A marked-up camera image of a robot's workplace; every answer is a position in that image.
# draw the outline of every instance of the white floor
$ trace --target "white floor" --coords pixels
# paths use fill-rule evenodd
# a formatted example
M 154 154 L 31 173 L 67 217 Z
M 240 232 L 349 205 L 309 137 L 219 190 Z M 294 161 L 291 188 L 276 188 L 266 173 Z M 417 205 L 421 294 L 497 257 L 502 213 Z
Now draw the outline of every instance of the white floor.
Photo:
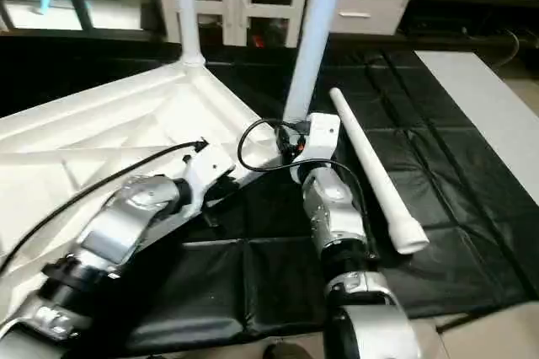
M 95 28 L 141 28 L 140 0 L 86 0 L 88 13 Z M 20 29 L 81 30 L 77 14 L 70 0 L 53 0 L 48 11 L 41 15 L 38 2 L 7 1 L 13 24 Z

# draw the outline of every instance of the black wire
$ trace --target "black wire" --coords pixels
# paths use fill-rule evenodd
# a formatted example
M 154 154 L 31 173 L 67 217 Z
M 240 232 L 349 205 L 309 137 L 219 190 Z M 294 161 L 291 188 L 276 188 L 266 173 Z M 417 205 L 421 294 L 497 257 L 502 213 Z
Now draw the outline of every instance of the black wire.
M 509 35 L 511 35 L 513 37 L 513 40 L 515 41 L 514 43 L 514 46 L 513 48 L 511 49 L 511 53 L 507 56 L 507 57 L 504 57 L 502 60 L 498 61 L 498 62 L 495 62 L 492 66 L 490 66 L 493 70 L 494 69 L 497 69 L 497 68 L 500 68 L 502 66 L 504 66 L 505 64 L 511 62 L 518 54 L 519 54 L 519 51 L 520 51 L 520 40 L 519 40 L 519 36 L 515 35 L 511 30 L 509 29 L 506 29 L 505 30 Z
M 352 171 L 352 169 L 348 168 L 348 166 L 344 165 L 343 163 L 340 163 L 339 161 L 334 161 L 334 160 L 329 159 L 329 158 L 308 158 L 308 159 L 303 159 L 301 161 L 295 161 L 294 163 L 285 163 L 285 164 L 282 164 L 282 165 L 276 165 L 274 167 L 253 167 L 252 165 L 249 165 L 248 163 L 246 163 L 245 160 L 243 160 L 242 150 L 243 150 L 243 144 L 245 143 L 245 140 L 247 140 L 247 137 L 251 133 L 251 131 L 253 131 L 256 127 L 258 127 L 258 126 L 260 126 L 260 125 L 262 125 L 264 123 L 273 124 L 273 125 L 277 125 L 277 126 L 289 127 L 292 130 L 297 131 L 299 133 L 299 131 L 297 129 L 297 125 L 295 125 L 293 123 L 288 123 L 286 121 L 282 121 L 281 119 L 265 118 L 265 119 L 260 119 L 258 121 L 255 121 L 242 134 L 242 136 L 239 139 L 239 142 L 237 143 L 237 160 L 238 160 L 238 162 L 244 168 L 249 169 L 250 171 L 254 171 L 254 172 L 273 172 L 273 171 L 277 171 L 277 170 L 280 170 L 280 169 L 289 169 L 289 168 L 293 168 L 293 167 L 298 167 L 298 166 L 303 165 L 305 163 L 329 163 L 329 164 L 331 164 L 331 165 L 333 165 L 335 167 L 339 167 L 339 168 L 343 169 L 344 171 L 346 171 L 350 175 L 352 180 L 354 181 L 355 187 L 356 187 L 356 189 L 358 191 L 358 196 L 360 198 L 360 209 L 361 209 L 361 213 L 362 213 L 361 216 L 363 218 L 364 224 L 366 225 L 365 231 L 366 231 L 366 234 L 367 234 L 367 248 L 369 249 L 368 250 L 369 258 L 371 258 L 371 259 L 376 258 L 377 253 L 376 253 L 376 249 L 374 248 L 374 245 L 372 243 L 373 236 L 372 236 L 372 231 L 371 231 L 371 223 L 370 223 L 370 221 L 368 219 L 368 216 L 366 214 L 367 213 L 366 202 L 365 202 L 365 197 L 363 195 L 363 189 L 361 188 L 361 182 L 360 182 L 359 178 L 357 177 L 357 175 L 354 173 L 354 171 Z
M 73 206 L 75 203 L 83 199 L 84 197 L 88 196 L 90 193 L 96 191 L 97 189 L 107 185 L 108 183 L 112 182 L 113 180 L 117 180 L 119 177 L 124 176 L 125 174 L 128 174 L 134 169 L 137 169 L 141 167 L 142 165 L 145 165 L 147 163 L 150 163 L 154 159 L 160 158 L 163 155 L 172 153 L 174 151 L 180 150 L 182 148 L 187 147 L 203 147 L 205 145 L 205 142 L 184 142 L 182 144 L 176 144 L 172 147 L 165 148 L 164 150 L 161 150 L 157 153 L 152 154 L 149 157 L 146 157 L 142 159 L 141 161 L 134 163 L 130 165 L 129 167 L 123 168 L 121 171 L 116 172 L 115 174 L 112 174 L 99 182 L 96 182 L 93 185 L 90 185 L 88 188 L 85 188 L 84 190 L 81 190 L 79 193 L 77 193 L 74 197 L 66 201 L 64 204 L 57 207 L 54 211 L 49 213 L 43 220 L 38 222 L 30 231 L 28 231 L 24 237 L 22 237 L 15 247 L 9 252 L 9 254 L 6 255 L 5 259 L 2 262 L 2 265 L 0 265 L 0 279 L 3 277 L 4 273 L 8 269 L 9 265 L 17 255 L 17 253 L 23 248 L 23 246 L 38 232 L 40 231 L 44 226 L 46 226 L 49 222 L 54 220 L 56 217 L 61 215 L 65 210 L 67 210 L 69 207 Z

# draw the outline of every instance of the floor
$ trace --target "floor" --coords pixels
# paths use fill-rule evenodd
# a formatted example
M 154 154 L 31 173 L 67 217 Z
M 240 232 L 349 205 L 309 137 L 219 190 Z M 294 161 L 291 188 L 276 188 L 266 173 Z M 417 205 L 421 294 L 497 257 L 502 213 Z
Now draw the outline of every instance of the floor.
M 522 60 L 516 59 L 496 73 L 539 116 L 539 72 L 530 71 Z

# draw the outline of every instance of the white rod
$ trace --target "white rod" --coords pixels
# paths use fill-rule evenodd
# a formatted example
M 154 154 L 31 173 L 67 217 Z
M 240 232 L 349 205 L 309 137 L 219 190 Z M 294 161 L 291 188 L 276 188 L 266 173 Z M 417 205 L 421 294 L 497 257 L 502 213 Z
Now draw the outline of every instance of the white rod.
M 200 66 L 204 57 L 200 52 L 199 25 L 196 17 L 195 0 L 178 0 L 179 24 L 182 34 L 183 64 Z
M 408 211 L 343 94 L 338 88 L 333 88 L 329 95 L 384 212 L 395 249 L 405 255 L 425 248 L 429 239 L 421 224 Z
M 285 121 L 302 121 L 307 117 L 336 4 L 337 0 L 310 0 L 296 69 L 286 100 Z

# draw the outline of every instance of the robotic arm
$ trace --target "robotic arm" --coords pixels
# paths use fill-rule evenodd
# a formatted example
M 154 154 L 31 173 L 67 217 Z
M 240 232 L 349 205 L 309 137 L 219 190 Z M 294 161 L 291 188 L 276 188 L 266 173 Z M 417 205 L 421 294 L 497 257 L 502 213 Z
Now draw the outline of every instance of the robotic arm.
M 182 178 L 128 179 L 93 216 L 69 252 L 43 268 L 47 276 L 43 286 L 0 328 L 0 357 L 62 357 L 91 326 L 148 229 L 179 212 L 194 216 L 208 190 L 233 168 L 220 147 L 207 145 L 188 161 Z
M 336 115 L 313 113 L 304 125 L 308 134 L 298 144 L 280 144 L 281 149 L 295 149 L 294 163 L 304 162 L 291 168 L 291 176 L 302 185 L 303 206 L 327 285 L 326 357 L 419 358 L 404 311 L 384 276 L 371 268 L 369 240 L 350 188 L 324 162 L 337 146 L 339 124 Z M 127 180 L 90 220 L 69 253 L 45 266 L 48 279 L 43 286 L 0 328 L 0 357 L 62 357 L 91 326 L 110 286 L 145 243 L 148 229 L 176 213 L 195 215 L 208 191 L 233 167 L 219 147 L 206 146 L 188 161 L 182 178 Z
M 309 135 L 296 161 L 331 158 L 339 135 L 336 115 L 313 113 Z M 371 269 L 368 239 L 350 188 L 325 164 L 295 167 L 303 206 L 312 225 L 326 281 L 326 357 L 416 359 L 419 346 L 406 314 L 385 277 Z

